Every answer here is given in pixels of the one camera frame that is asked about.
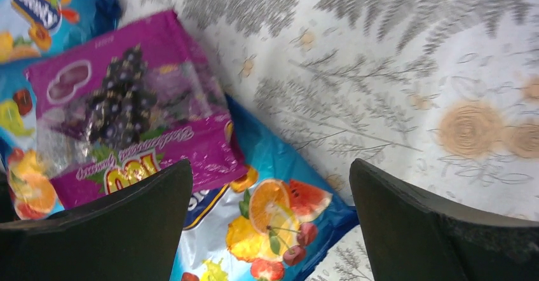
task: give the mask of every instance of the plastic wrapper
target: plastic wrapper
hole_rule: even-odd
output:
[[[36,96],[23,75],[35,61],[0,65],[0,156],[21,219],[42,219],[63,209],[36,153]]]
[[[247,175],[193,193],[171,281],[305,280],[357,215],[288,144],[229,101]]]
[[[226,99],[173,11],[144,18],[26,75],[38,100],[37,152],[69,209],[187,158],[194,191],[247,169],[230,147]]]
[[[114,29],[117,0],[0,0],[0,64],[49,57]]]

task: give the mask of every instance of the blackcurrant candy bag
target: blackcurrant candy bag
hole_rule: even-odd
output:
[[[226,99],[198,45],[164,11],[34,64],[38,154],[69,209],[181,159],[194,191],[247,169],[230,146]]]
[[[49,57],[113,30],[117,0],[0,0],[0,64]]]

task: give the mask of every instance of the bed sheet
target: bed sheet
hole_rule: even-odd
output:
[[[122,24],[174,7],[227,92],[348,203],[363,158],[539,221],[539,0],[122,1]],[[338,280],[324,273],[337,262],[313,280]]]

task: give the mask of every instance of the leaf pattern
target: leaf pattern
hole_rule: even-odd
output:
[[[234,25],[244,36],[259,34],[262,27],[276,37],[288,27],[294,18],[297,0],[272,0],[266,6],[265,0],[184,0],[183,15],[196,20],[200,29],[215,25],[225,17],[226,23]]]
[[[348,203],[344,179],[362,158],[456,202],[539,221],[536,0],[127,4],[136,15],[173,6],[227,92]],[[358,227],[308,280],[374,280],[365,253]]]
[[[484,24],[495,38],[504,14],[510,13],[517,25],[523,24],[531,9],[527,0],[320,0],[315,9],[334,12],[338,19],[348,18],[355,27],[364,12],[364,34],[368,36],[379,17],[378,41],[408,18],[408,26],[397,45],[397,52],[422,32],[428,33],[424,51],[435,53],[451,36],[475,25]]]

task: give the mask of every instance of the lemon illustration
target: lemon illustration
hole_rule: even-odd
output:
[[[299,221],[290,208],[278,206],[273,209],[273,212],[268,225],[271,230],[262,241],[258,257],[268,261],[280,262],[283,261],[283,254],[290,247],[297,245],[296,237],[299,230]]]
[[[15,136],[29,137],[36,131],[24,127],[17,103],[11,99],[0,103],[0,126]]]

